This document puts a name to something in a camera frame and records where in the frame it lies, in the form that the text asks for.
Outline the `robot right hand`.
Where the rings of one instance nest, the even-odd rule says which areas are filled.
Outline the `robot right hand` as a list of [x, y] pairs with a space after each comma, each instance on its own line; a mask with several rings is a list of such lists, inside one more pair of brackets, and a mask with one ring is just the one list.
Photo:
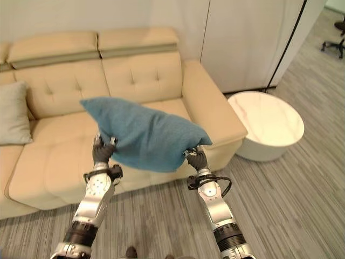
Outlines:
[[188, 164], [191, 165], [197, 172], [201, 169], [208, 169], [208, 161], [200, 145], [192, 149], [187, 149], [184, 151], [184, 155], [188, 161]]

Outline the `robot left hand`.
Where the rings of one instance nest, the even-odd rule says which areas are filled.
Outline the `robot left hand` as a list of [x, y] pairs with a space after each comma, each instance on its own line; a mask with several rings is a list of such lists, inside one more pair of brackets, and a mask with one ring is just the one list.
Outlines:
[[116, 151], [117, 141], [117, 138], [111, 137], [110, 142], [104, 143], [101, 134], [98, 132], [95, 135], [92, 147], [92, 158], [94, 164], [101, 162], [108, 163], [110, 157]]

